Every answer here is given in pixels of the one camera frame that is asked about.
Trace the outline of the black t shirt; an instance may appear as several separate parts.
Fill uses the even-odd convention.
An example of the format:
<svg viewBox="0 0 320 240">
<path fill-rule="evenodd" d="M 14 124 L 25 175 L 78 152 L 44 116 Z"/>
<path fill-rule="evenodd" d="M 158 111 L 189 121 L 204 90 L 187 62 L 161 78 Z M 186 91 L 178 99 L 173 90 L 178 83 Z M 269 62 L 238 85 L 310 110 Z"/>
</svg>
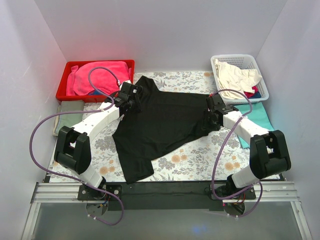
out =
<svg viewBox="0 0 320 240">
<path fill-rule="evenodd" d="M 146 76 L 136 84 L 141 111 L 125 114 L 112 135 L 127 184 L 153 175 L 153 160 L 219 130 L 208 119 L 208 95 L 160 91 Z"/>
</svg>

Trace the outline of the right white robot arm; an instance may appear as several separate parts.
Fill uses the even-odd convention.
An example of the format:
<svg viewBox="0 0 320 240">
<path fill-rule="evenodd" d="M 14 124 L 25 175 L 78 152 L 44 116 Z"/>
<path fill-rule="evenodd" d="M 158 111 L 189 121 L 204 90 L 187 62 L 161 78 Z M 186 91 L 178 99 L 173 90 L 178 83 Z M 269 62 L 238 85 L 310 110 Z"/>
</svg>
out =
<svg viewBox="0 0 320 240">
<path fill-rule="evenodd" d="M 267 177 L 291 169 L 291 159 L 285 135 L 280 130 L 268 130 L 246 117 L 234 106 L 227 106 L 218 93 L 206 98 L 207 110 L 204 123 L 220 130 L 225 127 L 249 145 L 249 164 L 227 177 L 224 185 L 212 188 L 215 199 L 226 200 L 237 197 L 255 183 Z"/>
</svg>

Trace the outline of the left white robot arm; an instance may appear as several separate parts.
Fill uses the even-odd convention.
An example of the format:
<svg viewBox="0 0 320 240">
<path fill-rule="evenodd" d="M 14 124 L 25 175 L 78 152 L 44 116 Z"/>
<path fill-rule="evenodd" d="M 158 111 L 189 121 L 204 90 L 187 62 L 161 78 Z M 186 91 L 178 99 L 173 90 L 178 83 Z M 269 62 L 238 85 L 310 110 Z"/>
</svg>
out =
<svg viewBox="0 0 320 240">
<path fill-rule="evenodd" d="M 63 126 L 58 133 L 54 152 L 54 160 L 71 171 L 87 187 L 86 191 L 95 199 L 102 199 L 105 195 L 106 180 L 91 164 L 91 143 L 107 125 L 119 119 L 124 114 L 141 111 L 140 94 L 142 86 L 123 82 L 120 90 L 112 93 L 109 98 L 81 122 L 71 126 Z"/>
</svg>

